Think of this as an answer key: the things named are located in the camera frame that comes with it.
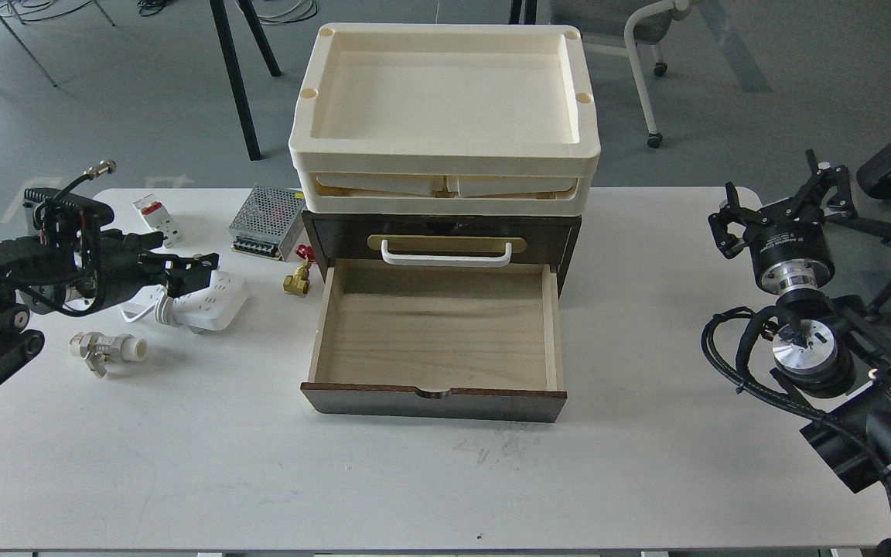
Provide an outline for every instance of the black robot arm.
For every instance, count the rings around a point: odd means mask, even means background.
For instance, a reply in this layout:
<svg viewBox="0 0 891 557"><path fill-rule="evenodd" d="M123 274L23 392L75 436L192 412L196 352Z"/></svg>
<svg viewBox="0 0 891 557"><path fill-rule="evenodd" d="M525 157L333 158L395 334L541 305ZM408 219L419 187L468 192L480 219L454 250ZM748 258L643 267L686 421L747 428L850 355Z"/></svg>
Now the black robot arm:
<svg viewBox="0 0 891 557"><path fill-rule="evenodd" d="M727 200L708 218L717 248L732 258L747 247L758 288L779 297L757 313L739 307L715 315L701 346L737 392L810 420L801 432L846 486L857 493L882 482L891 510L891 340L864 320L857 296L829 299L819 290L835 272L821 204L834 187L837 195L828 207L846 210L851 201L848 169L818 166L813 152L807 152L807 160L812 176L798 193L758 211L740 206L735 188L727 184ZM745 227L742 236L728 232L731 224ZM725 362L714 345L714 332L731 320L749 321L735 364ZM758 339L771 342L775 367L770 373L783 392L768 388L749 369ZM807 396L834 398L851 391L856 362L870 367L869 384L832 412L810 405ZM891 552L891 540L880 551Z"/></svg>
<svg viewBox="0 0 891 557"><path fill-rule="evenodd" d="M112 208L71 193L113 170L113 162L103 161L63 190L25 191L29 236L0 242L0 384L43 348L43 333L26 330L31 311L79 317L131 299L142 286L164 285L170 297L208 288L218 254L152 253L162 233L103 230L113 222Z"/></svg>

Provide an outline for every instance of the drawer front panel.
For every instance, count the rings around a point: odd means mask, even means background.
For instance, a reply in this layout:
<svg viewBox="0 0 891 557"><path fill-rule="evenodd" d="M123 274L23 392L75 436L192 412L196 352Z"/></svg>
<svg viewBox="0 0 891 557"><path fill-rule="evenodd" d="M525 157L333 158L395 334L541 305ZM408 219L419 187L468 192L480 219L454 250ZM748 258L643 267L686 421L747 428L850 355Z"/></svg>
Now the drawer front panel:
<svg viewBox="0 0 891 557"><path fill-rule="evenodd" d="M553 423L565 391L499 391L454 388L427 396L389 384L301 384L308 401L325 415L393 415L446 419L499 419Z"/></svg>

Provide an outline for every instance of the white plastic tray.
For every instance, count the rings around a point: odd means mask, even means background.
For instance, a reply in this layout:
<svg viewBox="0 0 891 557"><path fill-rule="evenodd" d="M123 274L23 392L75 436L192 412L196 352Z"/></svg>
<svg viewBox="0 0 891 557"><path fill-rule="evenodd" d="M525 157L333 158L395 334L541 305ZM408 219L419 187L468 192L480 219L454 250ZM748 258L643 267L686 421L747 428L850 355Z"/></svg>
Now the white plastic tray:
<svg viewBox="0 0 891 557"><path fill-rule="evenodd" d="M325 25L290 149L315 212L579 215L600 155L579 31Z"/></svg>

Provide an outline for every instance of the power strip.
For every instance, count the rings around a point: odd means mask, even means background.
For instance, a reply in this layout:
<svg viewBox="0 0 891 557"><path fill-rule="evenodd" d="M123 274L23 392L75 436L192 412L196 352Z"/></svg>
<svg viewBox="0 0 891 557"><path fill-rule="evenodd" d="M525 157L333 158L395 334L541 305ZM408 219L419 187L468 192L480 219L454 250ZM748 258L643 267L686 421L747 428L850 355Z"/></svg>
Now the power strip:
<svg viewBox="0 0 891 557"><path fill-rule="evenodd" d="M244 278L216 269L212 271L207 289L169 299L163 286L148 286L119 307L123 317L130 322L153 313L160 324L187 325L192 332L200 333L225 329L247 299L250 299L250 289Z"/></svg>

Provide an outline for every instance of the white drawer handle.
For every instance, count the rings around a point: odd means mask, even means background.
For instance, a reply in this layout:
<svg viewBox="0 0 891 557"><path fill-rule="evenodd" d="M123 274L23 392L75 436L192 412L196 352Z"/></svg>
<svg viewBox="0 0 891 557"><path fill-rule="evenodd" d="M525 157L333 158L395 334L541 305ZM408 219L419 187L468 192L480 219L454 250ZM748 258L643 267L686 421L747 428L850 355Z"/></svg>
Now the white drawer handle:
<svg viewBox="0 0 891 557"><path fill-rule="evenodd" d="M510 242L504 244L504 255L498 257L471 256L411 256L392 254L387 239L381 241L381 257L390 265L420 265L421 267L504 267L510 263Z"/></svg>

